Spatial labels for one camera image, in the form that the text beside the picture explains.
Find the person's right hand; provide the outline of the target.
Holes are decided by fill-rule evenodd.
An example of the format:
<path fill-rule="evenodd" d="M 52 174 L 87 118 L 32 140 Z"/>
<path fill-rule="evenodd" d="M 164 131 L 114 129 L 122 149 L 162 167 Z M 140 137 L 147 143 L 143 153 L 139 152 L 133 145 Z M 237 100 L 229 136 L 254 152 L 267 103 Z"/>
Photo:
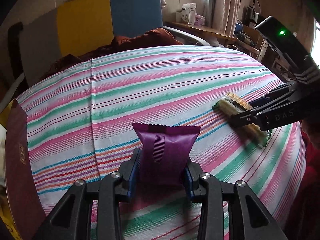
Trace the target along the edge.
<path fill-rule="evenodd" d="M 319 133 L 319 118 L 309 117 L 302 120 L 302 130 L 308 136 L 308 139 L 313 146 L 319 149 L 320 133 Z"/>

